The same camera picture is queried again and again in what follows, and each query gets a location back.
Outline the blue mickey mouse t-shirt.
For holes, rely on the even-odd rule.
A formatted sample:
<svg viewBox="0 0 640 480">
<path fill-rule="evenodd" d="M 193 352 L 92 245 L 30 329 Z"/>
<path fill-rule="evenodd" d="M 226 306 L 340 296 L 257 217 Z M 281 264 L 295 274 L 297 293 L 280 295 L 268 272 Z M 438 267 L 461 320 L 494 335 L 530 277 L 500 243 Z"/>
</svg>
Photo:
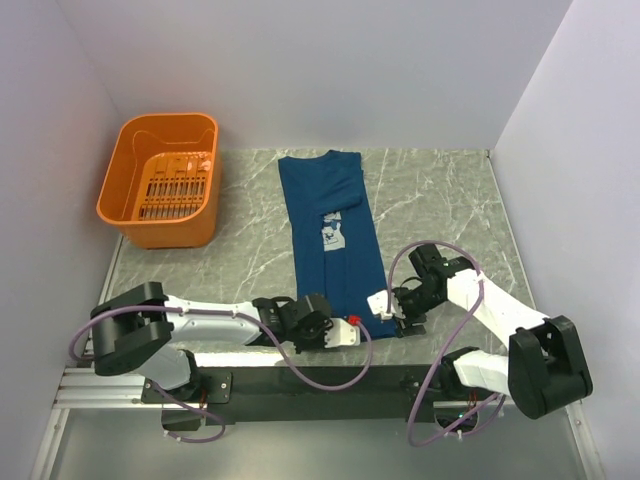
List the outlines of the blue mickey mouse t-shirt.
<svg viewBox="0 0 640 480">
<path fill-rule="evenodd" d="M 292 230 L 297 294 L 321 294 L 335 317 L 359 317 L 374 340 L 396 335 L 367 299 L 387 286 L 358 152 L 284 157 L 278 171 Z"/>
</svg>

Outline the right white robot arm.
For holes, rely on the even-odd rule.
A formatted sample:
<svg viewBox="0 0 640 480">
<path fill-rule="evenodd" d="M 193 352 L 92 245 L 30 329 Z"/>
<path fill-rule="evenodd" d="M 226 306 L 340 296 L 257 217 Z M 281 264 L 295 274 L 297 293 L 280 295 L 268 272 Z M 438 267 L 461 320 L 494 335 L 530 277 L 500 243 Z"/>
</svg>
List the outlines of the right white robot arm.
<svg viewBox="0 0 640 480">
<path fill-rule="evenodd" d="M 504 356 L 477 348 L 451 352 L 443 345 L 427 371 L 416 398 L 432 380 L 452 399 L 471 389 L 505 395 L 530 419 L 541 418 L 589 397 L 593 381 L 575 324 L 551 318 L 515 299 L 489 280 L 467 252 L 447 259 L 440 241 L 418 241 L 402 249 L 420 284 L 413 290 L 389 286 L 384 311 L 398 305 L 408 319 L 449 302 L 491 331 L 506 347 Z"/>
</svg>

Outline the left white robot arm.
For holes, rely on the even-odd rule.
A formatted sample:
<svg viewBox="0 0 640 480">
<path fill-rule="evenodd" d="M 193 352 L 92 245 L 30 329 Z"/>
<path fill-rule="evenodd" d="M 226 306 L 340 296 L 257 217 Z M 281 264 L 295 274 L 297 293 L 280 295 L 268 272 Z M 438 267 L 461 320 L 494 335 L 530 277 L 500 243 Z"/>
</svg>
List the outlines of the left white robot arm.
<svg viewBox="0 0 640 480">
<path fill-rule="evenodd" d="M 90 317 L 101 319 L 91 328 L 97 375 L 137 372 L 179 402 L 193 399 L 200 388 L 194 355 L 178 349 L 180 342 L 290 342 L 301 353 L 327 348 L 334 327 L 329 302 L 318 294 L 215 304 L 167 295 L 156 281 L 100 304 Z"/>
</svg>

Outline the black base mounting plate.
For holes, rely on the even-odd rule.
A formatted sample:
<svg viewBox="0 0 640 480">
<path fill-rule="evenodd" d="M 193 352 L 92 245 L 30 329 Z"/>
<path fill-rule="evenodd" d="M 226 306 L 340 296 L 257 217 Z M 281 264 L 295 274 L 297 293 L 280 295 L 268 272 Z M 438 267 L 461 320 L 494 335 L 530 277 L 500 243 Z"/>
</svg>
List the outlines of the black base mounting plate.
<svg viewBox="0 0 640 480">
<path fill-rule="evenodd" d="M 374 365 L 355 386 L 326 392 L 312 388 L 286 366 L 200 367 L 200 389 L 191 396 L 171 393 L 185 403 L 204 404 L 222 417 L 226 425 L 237 422 L 408 419 L 419 387 L 430 365 Z M 355 377 L 361 367 L 302 367 L 304 375 L 323 384 L 341 384 Z M 143 405 L 160 406 L 161 424 L 168 431 L 197 431 L 215 425 L 211 419 L 167 402 L 146 380 Z M 431 381 L 416 416 L 417 422 L 435 421 L 433 404 L 484 400 L 491 393 L 479 388 L 449 386 L 443 388 L 438 374 Z"/>
</svg>

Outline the orange plastic basket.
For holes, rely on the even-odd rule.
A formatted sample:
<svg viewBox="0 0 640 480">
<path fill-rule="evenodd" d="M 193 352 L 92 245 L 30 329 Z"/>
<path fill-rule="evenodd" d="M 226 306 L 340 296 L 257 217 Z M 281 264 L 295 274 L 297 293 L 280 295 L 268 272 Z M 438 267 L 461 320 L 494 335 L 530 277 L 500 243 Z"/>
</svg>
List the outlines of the orange plastic basket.
<svg viewBox="0 0 640 480">
<path fill-rule="evenodd" d="M 214 237 L 223 164 L 202 113 L 147 114 L 120 130 L 96 205 L 142 249 L 198 248 Z"/>
</svg>

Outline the aluminium frame rail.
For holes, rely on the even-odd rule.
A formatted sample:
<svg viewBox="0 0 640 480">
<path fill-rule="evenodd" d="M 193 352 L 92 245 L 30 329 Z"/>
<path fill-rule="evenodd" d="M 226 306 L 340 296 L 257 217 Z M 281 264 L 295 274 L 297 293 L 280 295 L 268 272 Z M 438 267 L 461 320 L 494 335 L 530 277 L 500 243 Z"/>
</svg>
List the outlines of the aluminium frame rail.
<svg viewBox="0 0 640 480">
<path fill-rule="evenodd" d="M 172 294 L 235 303 L 291 294 L 290 239 L 218 234 L 199 249 L 118 246 L 103 294 L 144 280 Z M 601 479 L 604 470 L 581 404 L 539 420 L 514 405 L 484 412 L 483 431 L 407 443 L 401 420 L 252 422 L 204 428 L 201 443 L 165 437 L 160 407 L 141 402 L 139 376 L 63 374 L 35 465 L 40 479 Z"/>
</svg>

